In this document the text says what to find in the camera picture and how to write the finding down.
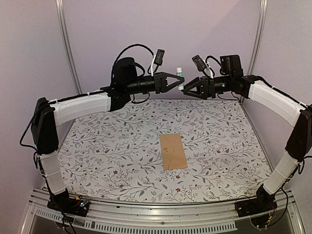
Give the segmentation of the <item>left aluminium frame post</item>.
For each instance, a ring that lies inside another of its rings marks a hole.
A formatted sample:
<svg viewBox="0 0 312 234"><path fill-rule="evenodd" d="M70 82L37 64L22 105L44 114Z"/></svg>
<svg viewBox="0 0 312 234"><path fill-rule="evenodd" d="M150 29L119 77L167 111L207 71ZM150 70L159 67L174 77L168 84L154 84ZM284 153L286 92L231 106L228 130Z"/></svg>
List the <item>left aluminium frame post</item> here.
<svg viewBox="0 0 312 234"><path fill-rule="evenodd" d="M64 9L64 1L63 0L56 0L56 11L59 21L59 27L60 27L60 33L64 45L64 50L69 66L69 71L73 80L73 84L75 87L75 91L77 94L82 94L82 88L81 84L78 78L78 73L74 61L74 56L71 49L68 29L67 29L67 23L66 23L66 16L65 16L65 9Z"/></svg>

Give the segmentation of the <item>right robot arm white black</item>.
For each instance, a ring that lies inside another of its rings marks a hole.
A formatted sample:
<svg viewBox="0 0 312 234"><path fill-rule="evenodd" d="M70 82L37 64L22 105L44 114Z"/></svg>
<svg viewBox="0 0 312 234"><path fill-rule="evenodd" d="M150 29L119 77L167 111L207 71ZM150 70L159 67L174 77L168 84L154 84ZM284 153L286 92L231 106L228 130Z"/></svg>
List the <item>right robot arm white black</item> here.
<svg viewBox="0 0 312 234"><path fill-rule="evenodd" d="M312 147L312 107L270 85L261 76L244 75L239 55L221 56L217 60L220 66L218 77L199 55L194 56L192 61L204 76L187 83L183 94L207 100L224 92L233 92L262 104L292 127L281 160L257 190L257 198L252 202L254 211L261 213L270 206L271 197L290 180L296 169L303 166L307 158Z"/></svg>

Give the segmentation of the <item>aluminium frame post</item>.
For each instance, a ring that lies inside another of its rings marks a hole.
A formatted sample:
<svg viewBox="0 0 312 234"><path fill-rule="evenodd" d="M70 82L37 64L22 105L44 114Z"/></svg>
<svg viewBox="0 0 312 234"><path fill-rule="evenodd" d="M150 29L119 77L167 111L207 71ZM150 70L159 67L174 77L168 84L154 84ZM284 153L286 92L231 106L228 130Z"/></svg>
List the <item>aluminium frame post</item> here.
<svg viewBox="0 0 312 234"><path fill-rule="evenodd" d="M268 9L268 0L261 0L258 20L257 20L257 27L256 27L256 32L255 32L255 38L254 38L254 43L253 43L253 49L251 53L249 66L247 69L248 75L251 75L255 69L255 65L256 65L256 61L257 61L257 57L259 54L261 41L263 37L264 27L265 27L267 9Z"/></svg>
<svg viewBox="0 0 312 234"><path fill-rule="evenodd" d="M67 23L66 23L66 16L65 16L65 9L64 9L64 1L63 0L56 0L56 11L59 21L59 27L60 27L60 33L64 45L64 50L69 66L69 71L73 80L73 84L75 87L75 91L77 94L82 94L82 88L81 84L78 78L78 73L74 61L74 56L71 49L68 29L67 29Z"/></svg>

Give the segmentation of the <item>brown kraft envelope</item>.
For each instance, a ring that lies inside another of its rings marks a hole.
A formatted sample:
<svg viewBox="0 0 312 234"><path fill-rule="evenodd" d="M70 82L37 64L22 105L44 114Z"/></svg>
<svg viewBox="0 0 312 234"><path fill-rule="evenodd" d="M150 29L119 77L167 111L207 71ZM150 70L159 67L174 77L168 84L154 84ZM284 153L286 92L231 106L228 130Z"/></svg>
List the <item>brown kraft envelope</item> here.
<svg viewBox="0 0 312 234"><path fill-rule="evenodd" d="M160 135L164 170L188 168L180 134Z"/></svg>

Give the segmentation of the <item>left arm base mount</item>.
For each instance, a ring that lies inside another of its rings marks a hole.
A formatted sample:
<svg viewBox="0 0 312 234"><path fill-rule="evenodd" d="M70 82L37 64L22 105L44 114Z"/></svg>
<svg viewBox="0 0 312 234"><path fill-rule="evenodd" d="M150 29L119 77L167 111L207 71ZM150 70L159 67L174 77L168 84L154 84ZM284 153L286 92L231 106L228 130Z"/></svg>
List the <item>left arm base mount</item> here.
<svg viewBox="0 0 312 234"><path fill-rule="evenodd" d="M50 197L47 204L49 209L82 217L87 216L89 206L89 200L85 198L70 198L61 196Z"/></svg>

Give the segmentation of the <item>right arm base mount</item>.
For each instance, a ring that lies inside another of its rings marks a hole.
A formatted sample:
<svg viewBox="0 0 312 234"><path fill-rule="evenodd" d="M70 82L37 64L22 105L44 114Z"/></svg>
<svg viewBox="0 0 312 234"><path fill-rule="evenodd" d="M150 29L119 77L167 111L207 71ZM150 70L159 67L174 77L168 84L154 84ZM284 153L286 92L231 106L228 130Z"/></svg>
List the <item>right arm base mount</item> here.
<svg viewBox="0 0 312 234"><path fill-rule="evenodd" d="M239 217L256 215L277 208L275 196L269 198L253 198L247 200L239 200L235 202L235 210Z"/></svg>

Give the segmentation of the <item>right aluminium frame post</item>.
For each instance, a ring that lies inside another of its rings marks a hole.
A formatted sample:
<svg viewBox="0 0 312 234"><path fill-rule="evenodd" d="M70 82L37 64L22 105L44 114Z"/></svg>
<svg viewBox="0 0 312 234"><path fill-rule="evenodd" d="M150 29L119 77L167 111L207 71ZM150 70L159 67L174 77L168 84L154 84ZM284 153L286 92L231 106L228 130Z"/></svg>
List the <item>right aluminium frame post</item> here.
<svg viewBox="0 0 312 234"><path fill-rule="evenodd" d="M267 9L268 9L268 0L261 0L258 20L257 20L257 27L256 27L256 32L255 32L255 38L254 38L254 43L253 43L253 49L251 53L249 66L247 69L248 75L251 75L255 69L255 65L256 65L256 61L257 61L257 57L259 54L261 41L263 37L264 27L265 27Z"/></svg>

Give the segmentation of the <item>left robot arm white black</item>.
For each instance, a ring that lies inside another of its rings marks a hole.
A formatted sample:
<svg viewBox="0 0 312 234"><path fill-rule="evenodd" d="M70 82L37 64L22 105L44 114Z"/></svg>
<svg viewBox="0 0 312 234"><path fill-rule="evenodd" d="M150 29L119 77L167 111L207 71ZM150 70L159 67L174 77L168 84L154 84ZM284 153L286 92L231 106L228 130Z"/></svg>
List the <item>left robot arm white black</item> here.
<svg viewBox="0 0 312 234"><path fill-rule="evenodd" d="M122 58L113 65L113 77L108 87L53 101L44 97L37 100L31 133L42 177L54 196L53 203L61 211L69 211L73 204L60 171L57 127L79 117L120 110L131 101L131 95L166 93L184 82L183 77L165 72L138 75L137 68L143 69L134 58Z"/></svg>

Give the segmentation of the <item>floral patterned table mat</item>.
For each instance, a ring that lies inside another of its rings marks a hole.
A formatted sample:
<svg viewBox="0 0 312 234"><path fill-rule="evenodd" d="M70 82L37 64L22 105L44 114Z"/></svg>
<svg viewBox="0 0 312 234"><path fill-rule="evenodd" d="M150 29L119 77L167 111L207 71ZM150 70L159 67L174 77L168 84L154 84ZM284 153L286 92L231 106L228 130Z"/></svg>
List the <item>floral patterned table mat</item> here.
<svg viewBox="0 0 312 234"><path fill-rule="evenodd" d="M188 168L163 169L164 134L181 135ZM58 158L69 192L123 201L195 203L253 196L271 174L235 101L150 100L81 117Z"/></svg>

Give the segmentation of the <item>aluminium front rail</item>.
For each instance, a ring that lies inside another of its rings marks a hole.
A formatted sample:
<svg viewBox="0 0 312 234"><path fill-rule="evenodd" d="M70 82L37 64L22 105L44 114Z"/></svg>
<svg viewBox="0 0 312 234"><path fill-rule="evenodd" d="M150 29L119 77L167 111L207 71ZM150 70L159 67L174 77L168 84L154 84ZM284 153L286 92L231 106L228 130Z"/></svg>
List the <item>aluminium front rail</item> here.
<svg viewBox="0 0 312 234"><path fill-rule="evenodd" d="M86 216L70 221L48 208L49 194L34 189L26 206L22 234L304 234L290 190L276 194L277 208L269 227L260 228L266 213L238 215L236 200L204 203L140 203L95 198Z"/></svg>

